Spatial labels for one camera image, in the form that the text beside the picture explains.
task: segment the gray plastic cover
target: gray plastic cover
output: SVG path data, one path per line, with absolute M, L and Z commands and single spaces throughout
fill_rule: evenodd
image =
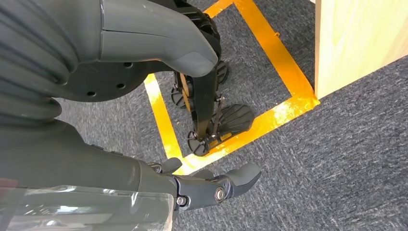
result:
M 0 230 L 170 231 L 173 202 L 166 193 L 0 187 Z

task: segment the wooden panel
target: wooden panel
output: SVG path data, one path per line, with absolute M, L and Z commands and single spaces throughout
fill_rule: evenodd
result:
M 408 54 L 408 0 L 316 0 L 318 99 Z

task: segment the yellow tape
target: yellow tape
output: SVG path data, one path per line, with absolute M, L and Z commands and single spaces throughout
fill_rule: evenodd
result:
M 320 103 L 315 98 L 313 89 L 305 75 L 279 39 L 279 33 L 272 29 L 252 0 L 219 0 L 205 13 L 214 17 L 232 3 L 235 3 L 292 97 L 258 116 L 248 132 L 227 140 L 211 150 L 205 157 L 190 154 L 183 158 L 157 81 L 154 75 L 149 75 L 145 81 L 145 86 L 166 155 L 168 158 L 177 157 L 183 163 L 176 174 L 191 174 L 312 110 Z
M 160 92 L 159 84 L 157 83 L 154 74 L 150 74 L 144 81 L 147 95 L 149 96 L 150 105 L 152 106 L 154 118 L 156 119 L 157 127 L 159 128 L 160 137 L 162 138 L 163 146 L 167 158 L 175 156 L 183 157 L 181 149 L 177 141 L 173 126 L 171 125 L 170 117 L 166 110 L 165 101 Z
M 210 6 L 204 13 L 207 13 L 211 18 L 214 18 L 221 11 L 225 10 L 232 4 L 232 0 L 219 0 Z

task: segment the screw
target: screw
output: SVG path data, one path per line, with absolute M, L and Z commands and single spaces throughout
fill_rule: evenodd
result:
M 217 203 L 221 203 L 225 198 L 225 192 L 222 187 L 217 188 L 215 195 Z
M 177 205 L 179 206 L 184 206 L 187 204 L 187 198 L 185 198 L 184 196 L 179 196 L 177 197 Z

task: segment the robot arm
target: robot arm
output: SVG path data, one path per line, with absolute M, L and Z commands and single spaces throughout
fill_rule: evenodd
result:
M 66 65 L 73 72 L 78 63 L 159 60 L 201 77 L 217 64 L 215 52 L 187 17 L 151 1 L 5 0 L 0 7 L 3 17 L 9 16 L 2 24 L 9 35 L 3 43 L 34 60 L 41 54 L 45 67 Z M 68 75 L 66 70 L 56 74 Z
M 218 177 L 208 171 L 175 176 L 179 161 L 163 167 L 106 152 L 54 119 L 61 107 L 52 97 L 63 95 L 62 86 L 79 64 L 151 60 L 202 77 L 218 58 L 191 20 L 150 1 L 1 1 L 0 178 L 23 188 L 168 193 L 175 209 L 184 210 L 248 191 L 260 176 L 255 165 Z

